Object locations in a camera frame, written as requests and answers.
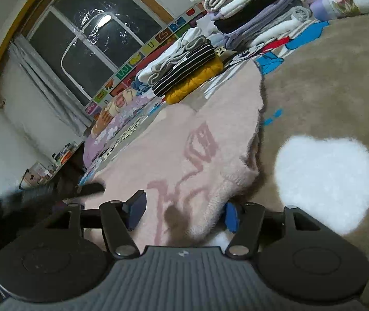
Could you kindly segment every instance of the curtain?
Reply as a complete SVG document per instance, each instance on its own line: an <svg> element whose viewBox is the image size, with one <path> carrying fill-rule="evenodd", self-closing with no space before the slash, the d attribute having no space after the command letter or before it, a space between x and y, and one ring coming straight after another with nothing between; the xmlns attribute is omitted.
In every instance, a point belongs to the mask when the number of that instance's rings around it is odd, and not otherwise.
<svg viewBox="0 0 369 311"><path fill-rule="evenodd" d="M9 53L30 77L56 116L78 136L82 136L92 124L92 120L84 112L81 102L68 90L28 40L22 35L15 37L10 42Z"/></svg>

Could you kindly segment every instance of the striped garment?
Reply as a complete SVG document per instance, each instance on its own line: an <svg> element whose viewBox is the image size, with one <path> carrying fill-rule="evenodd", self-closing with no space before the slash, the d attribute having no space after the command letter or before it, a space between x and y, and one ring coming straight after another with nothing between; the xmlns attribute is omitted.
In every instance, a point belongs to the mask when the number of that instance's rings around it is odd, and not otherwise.
<svg viewBox="0 0 369 311"><path fill-rule="evenodd" d="M156 96L162 97L178 82L191 74L194 70L215 57L215 48L210 42L189 52L172 70L165 74L153 87Z"/></svg>

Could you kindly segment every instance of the window pane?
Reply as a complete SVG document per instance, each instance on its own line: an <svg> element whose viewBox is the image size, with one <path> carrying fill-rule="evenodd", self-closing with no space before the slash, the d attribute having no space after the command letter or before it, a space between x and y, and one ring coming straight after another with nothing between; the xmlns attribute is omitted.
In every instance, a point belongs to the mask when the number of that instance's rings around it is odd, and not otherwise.
<svg viewBox="0 0 369 311"><path fill-rule="evenodd" d="M62 66L91 98L113 74L79 39L71 45L62 61Z"/></svg>
<svg viewBox="0 0 369 311"><path fill-rule="evenodd" d="M67 88L79 99L82 105L88 103L87 97L67 78L61 68L61 58L75 35L59 21L55 15L48 13L30 39L30 43L42 56L53 72L64 82Z"/></svg>
<svg viewBox="0 0 369 311"><path fill-rule="evenodd" d="M161 26L132 0L57 0L55 7L81 29L93 16L103 12L115 14L143 42L150 40ZM96 26L99 18L91 22Z"/></svg>
<svg viewBox="0 0 369 311"><path fill-rule="evenodd" d="M110 20L101 27L91 24L84 34L90 42L101 49L115 65L121 67L141 45L115 20Z"/></svg>

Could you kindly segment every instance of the black folded garment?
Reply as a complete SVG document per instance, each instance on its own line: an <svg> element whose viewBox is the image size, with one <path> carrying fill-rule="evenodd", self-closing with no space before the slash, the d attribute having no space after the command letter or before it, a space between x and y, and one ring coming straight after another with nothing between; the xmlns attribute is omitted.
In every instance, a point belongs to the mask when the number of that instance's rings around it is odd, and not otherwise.
<svg viewBox="0 0 369 311"><path fill-rule="evenodd" d="M210 41L189 52L172 70L165 74L153 87L156 96L162 97L173 86L215 57L215 48Z"/></svg>
<svg viewBox="0 0 369 311"><path fill-rule="evenodd" d="M277 0L252 0L247 6L235 15L225 20L216 20L215 26L223 33L231 33L243 26L256 15L258 15L264 8Z"/></svg>

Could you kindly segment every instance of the window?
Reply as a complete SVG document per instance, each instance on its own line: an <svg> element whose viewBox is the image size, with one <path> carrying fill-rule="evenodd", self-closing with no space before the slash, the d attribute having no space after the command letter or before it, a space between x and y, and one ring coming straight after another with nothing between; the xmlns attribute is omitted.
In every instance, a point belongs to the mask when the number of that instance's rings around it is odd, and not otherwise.
<svg viewBox="0 0 369 311"><path fill-rule="evenodd" d="M164 25L140 0L54 0L28 40L85 106Z"/></svg>

